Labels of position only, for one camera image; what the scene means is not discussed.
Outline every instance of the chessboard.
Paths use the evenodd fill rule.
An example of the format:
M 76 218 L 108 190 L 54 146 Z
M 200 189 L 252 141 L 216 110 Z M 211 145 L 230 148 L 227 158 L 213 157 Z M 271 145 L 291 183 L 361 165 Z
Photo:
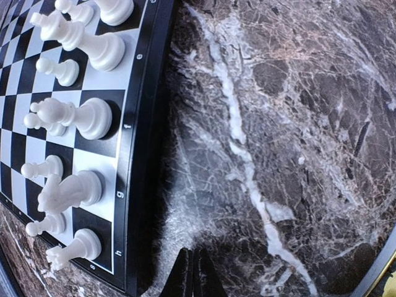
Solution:
M 139 269 L 145 263 L 139 253 L 150 249 L 140 237 L 147 223 L 143 213 L 150 197 L 146 190 L 151 187 L 149 176 L 155 170 L 155 147 L 166 110 L 161 80 L 174 0 L 134 0 L 132 15 L 116 27 L 100 20 L 94 2 L 85 3 L 95 11 L 85 32 L 113 32 L 125 42 L 123 60 L 112 71 L 96 71 L 78 48 L 65 51 L 57 41 L 41 40 L 40 27 L 29 20 L 34 12 L 52 13 L 54 0 L 14 0 L 4 19 L 0 31 L 0 201 L 25 224 L 41 221 L 45 214 L 37 209 L 37 197 L 46 179 L 24 178 L 24 163 L 40 164 L 48 155 L 57 155 L 64 165 L 62 178 L 80 170 L 94 171 L 103 186 L 101 200 L 67 209 L 65 232 L 44 232 L 41 237 L 51 247 L 64 247 L 77 230 L 93 230 L 101 241 L 100 256 L 73 263 L 119 291 L 137 296 L 144 290 Z M 39 58 L 75 60 L 80 67 L 77 81 L 63 87 L 53 75 L 37 72 Z M 109 133 L 87 140 L 75 127 L 68 127 L 60 137 L 43 128 L 27 129 L 24 116 L 30 105 L 49 97 L 76 107 L 89 98 L 103 99 L 113 113 Z

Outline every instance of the brown marble table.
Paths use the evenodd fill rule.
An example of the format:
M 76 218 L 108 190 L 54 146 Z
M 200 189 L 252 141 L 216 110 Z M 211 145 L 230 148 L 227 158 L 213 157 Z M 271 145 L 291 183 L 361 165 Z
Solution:
M 197 246 L 229 296 L 355 288 L 395 222 L 395 23 L 391 0 L 182 1 L 145 297 Z M 27 296 L 118 296 L 0 218 Z

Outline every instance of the marble tabletop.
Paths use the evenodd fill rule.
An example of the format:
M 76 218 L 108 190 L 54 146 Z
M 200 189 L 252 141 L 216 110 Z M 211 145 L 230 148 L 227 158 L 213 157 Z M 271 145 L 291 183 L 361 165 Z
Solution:
M 396 206 L 392 0 L 185 0 L 167 84 L 158 296 L 182 247 L 206 247 L 228 296 L 348 296 Z M 0 206 L 27 296 L 119 296 Z

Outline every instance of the chess piece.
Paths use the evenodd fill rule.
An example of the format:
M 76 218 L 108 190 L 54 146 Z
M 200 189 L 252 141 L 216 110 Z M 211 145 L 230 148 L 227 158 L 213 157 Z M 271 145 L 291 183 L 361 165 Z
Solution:
M 63 14 L 69 14 L 72 22 L 82 22 L 84 25 L 92 20 L 93 8 L 88 5 L 74 5 L 70 0 L 56 0 L 55 8 Z
M 59 11 L 49 16 L 34 12 L 30 23 L 41 27 L 43 41 L 57 40 L 65 51 L 80 48 L 88 57 L 93 68 L 101 71 L 114 69 L 125 53 L 124 41 L 114 33 L 95 36 L 85 33 L 82 22 L 68 22 Z
M 55 98 L 47 98 L 32 103 L 30 109 L 46 123 L 59 123 L 63 126 L 75 125 L 82 137 L 100 139 L 110 129 L 113 116 L 110 106 L 99 98 L 91 98 L 76 108 L 72 103 L 61 103 Z
M 134 11 L 133 0 L 94 0 L 100 8 L 101 20 L 110 25 L 118 26 L 125 22 Z
M 26 233 L 29 236 L 37 236 L 43 234 L 44 231 L 61 234 L 66 229 L 66 221 L 63 214 L 47 214 L 41 222 L 34 221 L 26 225 Z
M 24 118 L 24 124 L 28 129 L 45 128 L 52 136 L 62 136 L 66 131 L 65 126 L 58 123 L 45 123 L 35 113 L 27 114 Z
M 100 253 L 99 237 L 90 229 L 78 230 L 70 245 L 64 248 L 55 246 L 46 251 L 47 261 L 51 263 L 51 268 L 54 270 L 61 270 L 75 258 L 95 260 Z
M 36 62 L 36 69 L 40 73 L 54 74 L 60 85 L 70 87 L 79 76 L 80 67 L 74 60 L 56 63 L 53 60 L 40 58 Z
M 62 177 L 63 175 L 63 164 L 61 159 L 55 155 L 49 155 L 45 161 L 39 165 L 36 163 L 26 163 L 20 170 L 24 178 L 31 179 L 37 176 L 48 177 L 50 174 L 56 174 Z
M 61 182 L 56 174 L 48 176 L 42 192 L 38 195 L 38 211 L 61 213 L 69 207 L 89 206 L 97 203 L 102 194 L 99 177 L 92 171 L 80 171 Z

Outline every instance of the white chess piece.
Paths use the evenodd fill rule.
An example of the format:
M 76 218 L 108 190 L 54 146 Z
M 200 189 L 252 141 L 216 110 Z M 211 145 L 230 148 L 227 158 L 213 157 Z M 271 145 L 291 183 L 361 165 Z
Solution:
M 61 182 L 56 174 L 48 176 L 47 183 L 38 195 L 38 211 L 61 213 L 69 207 L 92 205 L 100 200 L 102 187 L 99 177 L 92 171 L 80 171 Z
M 93 8 L 88 5 L 74 5 L 70 0 L 56 0 L 55 8 L 63 14 L 69 14 L 72 22 L 82 22 L 84 25 L 92 20 Z
M 50 174 L 57 174 L 60 177 L 63 175 L 62 160 L 55 155 L 49 155 L 45 161 L 39 165 L 36 163 L 26 163 L 20 170 L 24 178 L 36 178 L 37 176 L 48 177 Z
M 51 268 L 54 270 L 61 270 L 75 258 L 95 260 L 100 253 L 99 237 L 90 229 L 78 230 L 70 245 L 64 248 L 55 246 L 46 251 L 47 261 L 51 263 Z
M 61 103 L 55 98 L 47 98 L 39 103 L 32 103 L 32 112 L 46 123 L 59 123 L 63 126 L 75 125 L 82 137 L 100 139 L 110 129 L 113 115 L 106 101 L 91 98 L 76 108 L 72 103 Z
M 47 214 L 41 222 L 34 221 L 26 225 L 26 233 L 29 236 L 37 236 L 43 234 L 44 231 L 52 234 L 61 234 L 66 229 L 66 221 L 63 214 Z
M 56 63 L 53 60 L 40 58 L 36 62 L 36 69 L 40 73 L 54 74 L 60 85 L 70 87 L 79 76 L 80 67 L 74 60 Z
M 44 128 L 52 136 L 62 136 L 66 131 L 65 126 L 62 126 L 61 124 L 58 123 L 53 123 L 53 124 L 45 123 L 35 113 L 27 114 L 24 118 L 24 124 L 29 129 L 34 128 L 38 130 L 39 128 Z
M 134 11 L 133 0 L 94 0 L 100 8 L 101 20 L 110 25 L 118 26 L 125 22 Z
M 30 23 L 41 27 L 40 37 L 43 41 L 57 40 L 65 51 L 80 48 L 88 55 L 96 70 L 110 71 L 124 56 L 125 43 L 118 35 L 89 35 L 85 33 L 82 22 L 68 22 L 59 11 L 54 11 L 49 16 L 34 12 Z

